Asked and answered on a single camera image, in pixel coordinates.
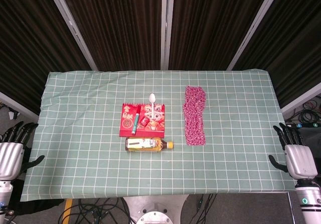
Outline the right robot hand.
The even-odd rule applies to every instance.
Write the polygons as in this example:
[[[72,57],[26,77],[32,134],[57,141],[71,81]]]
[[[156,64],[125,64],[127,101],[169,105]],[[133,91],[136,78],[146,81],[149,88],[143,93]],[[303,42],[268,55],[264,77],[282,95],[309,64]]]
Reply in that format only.
[[[273,128],[279,137],[286,164],[278,163],[272,155],[268,156],[270,163],[276,169],[288,173],[294,180],[314,179],[318,175],[317,168],[312,152],[305,145],[301,133],[283,123]]]

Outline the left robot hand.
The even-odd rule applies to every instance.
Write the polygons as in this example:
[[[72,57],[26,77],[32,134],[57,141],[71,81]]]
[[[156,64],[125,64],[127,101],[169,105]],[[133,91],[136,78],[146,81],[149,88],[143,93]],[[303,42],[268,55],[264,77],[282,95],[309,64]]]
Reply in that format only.
[[[37,123],[24,124],[21,121],[1,135],[1,181],[16,179],[45,158],[41,155],[36,160],[29,161],[31,149],[27,147],[27,143],[37,126]]]

